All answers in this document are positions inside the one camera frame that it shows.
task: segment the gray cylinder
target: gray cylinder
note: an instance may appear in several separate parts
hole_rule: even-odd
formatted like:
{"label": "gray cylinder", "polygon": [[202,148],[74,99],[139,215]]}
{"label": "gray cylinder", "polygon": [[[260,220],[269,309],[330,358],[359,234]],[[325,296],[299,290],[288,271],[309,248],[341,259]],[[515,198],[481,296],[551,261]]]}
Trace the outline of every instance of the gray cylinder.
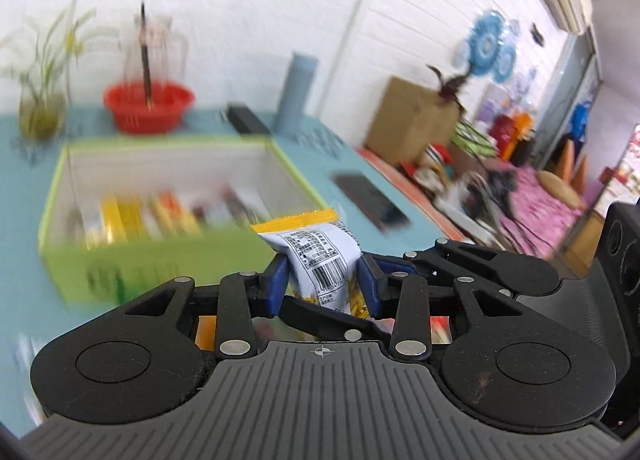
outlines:
{"label": "gray cylinder", "polygon": [[316,68],[318,68],[318,59],[315,56],[294,52],[273,127],[277,135],[294,137],[298,134]]}

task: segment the black stick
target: black stick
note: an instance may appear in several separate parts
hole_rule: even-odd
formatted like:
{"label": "black stick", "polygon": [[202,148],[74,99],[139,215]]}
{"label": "black stick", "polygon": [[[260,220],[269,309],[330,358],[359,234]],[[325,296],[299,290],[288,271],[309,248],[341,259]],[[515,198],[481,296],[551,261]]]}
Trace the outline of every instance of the black stick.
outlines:
{"label": "black stick", "polygon": [[149,50],[146,47],[145,3],[140,6],[140,51],[142,53],[142,76],[145,84],[146,106],[151,108],[151,71],[149,71]]}

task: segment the table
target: table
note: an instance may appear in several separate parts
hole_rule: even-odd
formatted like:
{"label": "table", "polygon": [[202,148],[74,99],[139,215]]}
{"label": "table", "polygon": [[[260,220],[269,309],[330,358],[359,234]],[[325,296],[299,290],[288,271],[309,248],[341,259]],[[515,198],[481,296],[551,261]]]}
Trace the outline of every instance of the table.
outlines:
{"label": "table", "polygon": [[[268,125],[273,122],[273,116],[261,117]],[[72,109],[68,128],[81,137],[116,135],[111,116],[103,108]],[[233,135],[236,131],[219,111],[199,110],[187,114],[175,133]],[[21,436],[34,424],[23,400],[26,376],[14,359],[18,336],[50,341],[112,307],[68,307],[58,297],[40,262],[36,236],[62,144],[52,144],[36,163],[30,164],[15,149],[17,140],[16,118],[0,118],[0,420]],[[306,180],[336,209],[364,250],[401,256],[405,251],[431,247],[442,236],[411,201],[318,119],[304,119],[300,143],[280,137],[276,140]],[[411,224],[380,233],[332,182],[334,173],[346,171],[363,173],[409,217]]]}

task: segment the red plastic bowl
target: red plastic bowl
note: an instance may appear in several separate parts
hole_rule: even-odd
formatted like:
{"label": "red plastic bowl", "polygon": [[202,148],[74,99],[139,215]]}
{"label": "red plastic bowl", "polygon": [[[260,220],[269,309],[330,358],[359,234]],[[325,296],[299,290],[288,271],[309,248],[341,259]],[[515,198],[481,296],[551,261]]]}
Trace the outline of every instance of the red plastic bowl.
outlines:
{"label": "red plastic bowl", "polygon": [[112,86],[104,92],[103,100],[118,130],[138,134],[170,132],[195,101],[191,90],[173,82],[152,82],[151,97],[149,108],[141,81]]}

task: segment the pink blanket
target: pink blanket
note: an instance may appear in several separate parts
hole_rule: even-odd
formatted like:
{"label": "pink blanket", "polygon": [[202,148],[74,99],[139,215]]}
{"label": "pink blanket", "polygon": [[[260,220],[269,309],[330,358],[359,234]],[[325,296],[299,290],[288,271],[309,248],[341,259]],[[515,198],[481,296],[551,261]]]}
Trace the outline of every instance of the pink blanket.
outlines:
{"label": "pink blanket", "polygon": [[532,167],[515,168],[515,171],[518,190],[511,194],[511,202],[516,219],[530,229],[522,229],[530,241],[527,242],[516,224],[506,217],[502,217],[502,223],[511,231],[524,253],[549,259],[582,211],[573,210],[549,195],[540,186]]}

